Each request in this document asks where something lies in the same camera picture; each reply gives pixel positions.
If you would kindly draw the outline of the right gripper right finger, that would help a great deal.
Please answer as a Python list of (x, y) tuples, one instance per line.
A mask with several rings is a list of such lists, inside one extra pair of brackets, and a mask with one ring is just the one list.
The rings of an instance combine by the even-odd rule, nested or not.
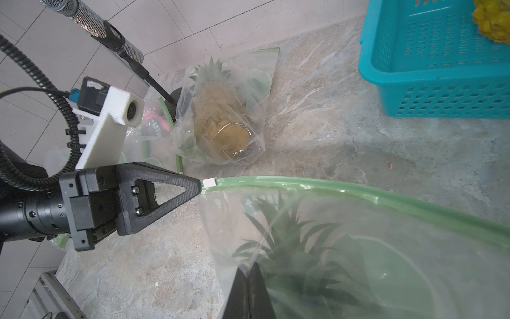
[(258, 263), (253, 264), (248, 275), (248, 314), (253, 319), (276, 319)]

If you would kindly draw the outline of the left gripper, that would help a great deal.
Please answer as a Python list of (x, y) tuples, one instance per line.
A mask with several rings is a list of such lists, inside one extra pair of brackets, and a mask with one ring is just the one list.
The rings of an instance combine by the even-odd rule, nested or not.
[[(116, 229), (136, 234), (201, 193), (199, 179), (145, 162), (68, 172), (59, 183), (76, 251), (95, 249)], [(177, 192), (159, 203), (164, 196), (156, 194), (157, 186)]]

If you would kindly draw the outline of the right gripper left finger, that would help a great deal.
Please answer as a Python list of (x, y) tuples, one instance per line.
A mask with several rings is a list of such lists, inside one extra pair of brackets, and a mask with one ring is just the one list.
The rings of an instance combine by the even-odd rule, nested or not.
[(224, 306), (222, 319), (249, 319), (250, 299), (248, 296), (248, 277), (246, 269), (236, 270), (231, 292)]

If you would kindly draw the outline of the yellow pineapple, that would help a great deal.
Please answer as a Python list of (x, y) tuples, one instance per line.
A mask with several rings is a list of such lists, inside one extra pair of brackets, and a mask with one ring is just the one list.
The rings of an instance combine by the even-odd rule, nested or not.
[(473, 21), (484, 37), (509, 45), (509, 0), (475, 0)]

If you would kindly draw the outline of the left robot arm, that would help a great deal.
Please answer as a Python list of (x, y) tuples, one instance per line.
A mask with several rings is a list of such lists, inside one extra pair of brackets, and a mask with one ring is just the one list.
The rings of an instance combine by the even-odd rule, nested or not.
[(90, 251), (107, 236), (133, 235), (198, 196), (201, 181), (146, 162), (78, 170), (79, 151), (48, 176), (1, 145), (1, 242), (41, 242), (69, 234), (76, 251)]

